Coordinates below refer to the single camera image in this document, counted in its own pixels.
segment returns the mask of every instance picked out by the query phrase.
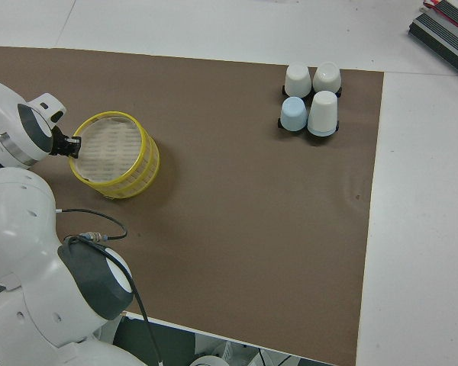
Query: brown paper sheet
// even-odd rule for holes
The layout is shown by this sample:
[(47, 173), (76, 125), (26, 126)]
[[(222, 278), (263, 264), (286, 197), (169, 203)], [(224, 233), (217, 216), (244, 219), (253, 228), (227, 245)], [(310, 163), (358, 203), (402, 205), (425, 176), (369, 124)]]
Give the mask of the brown paper sheet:
[[(124, 111), (156, 140), (159, 175), (129, 200), (104, 199), (64, 157), (34, 167), (58, 207), (128, 225), (112, 246), (150, 316), (352, 365), (383, 74), (342, 76), (340, 130), (320, 140), (276, 127), (284, 66), (0, 48), (0, 82), (26, 100), (55, 95), (64, 133)], [(118, 232), (83, 213), (59, 215), (57, 230)]]

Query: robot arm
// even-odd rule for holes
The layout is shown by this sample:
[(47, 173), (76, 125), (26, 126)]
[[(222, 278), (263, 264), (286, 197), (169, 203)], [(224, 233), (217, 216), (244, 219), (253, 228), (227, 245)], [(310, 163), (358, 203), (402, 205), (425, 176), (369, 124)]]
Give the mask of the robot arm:
[(0, 366), (143, 365), (92, 336), (132, 301), (127, 278), (93, 248), (62, 245), (55, 224), (47, 183), (0, 169)]
[(0, 83), (0, 168), (29, 169), (47, 155), (78, 157), (81, 140), (56, 125), (66, 108), (51, 94), (26, 102)]

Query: white table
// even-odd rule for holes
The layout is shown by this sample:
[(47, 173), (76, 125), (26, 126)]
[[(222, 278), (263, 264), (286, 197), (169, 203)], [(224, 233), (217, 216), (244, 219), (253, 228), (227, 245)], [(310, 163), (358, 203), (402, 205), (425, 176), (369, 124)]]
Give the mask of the white table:
[(458, 73), (407, 35), (420, 7), (0, 0), (0, 46), (385, 71), (356, 365), (458, 365)]

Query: yellow basket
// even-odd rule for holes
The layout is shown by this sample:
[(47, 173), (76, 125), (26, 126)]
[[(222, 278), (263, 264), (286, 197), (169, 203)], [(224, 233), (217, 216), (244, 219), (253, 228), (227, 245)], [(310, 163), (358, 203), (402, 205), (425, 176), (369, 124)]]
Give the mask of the yellow basket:
[(82, 137), (79, 158), (69, 167), (83, 183), (109, 198), (128, 198), (150, 186), (160, 168), (154, 140), (129, 114), (96, 114), (74, 136)]

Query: cup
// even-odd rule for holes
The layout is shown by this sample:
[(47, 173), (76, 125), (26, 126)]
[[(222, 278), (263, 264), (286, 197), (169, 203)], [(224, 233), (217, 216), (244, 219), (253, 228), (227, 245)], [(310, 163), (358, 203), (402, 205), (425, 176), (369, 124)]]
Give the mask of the cup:
[(292, 132), (304, 128), (307, 123), (307, 111), (305, 110), (304, 101), (298, 97), (285, 99), (282, 104), (280, 123), (283, 128)]
[(332, 91), (320, 91), (314, 96), (307, 129), (315, 136), (330, 136), (337, 129), (337, 96)]
[(314, 75), (314, 90), (337, 93), (341, 87), (341, 72), (335, 63), (326, 62), (319, 65)]
[(312, 90), (311, 74), (308, 67), (294, 63), (287, 67), (285, 75), (285, 93), (289, 97), (303, 98)]

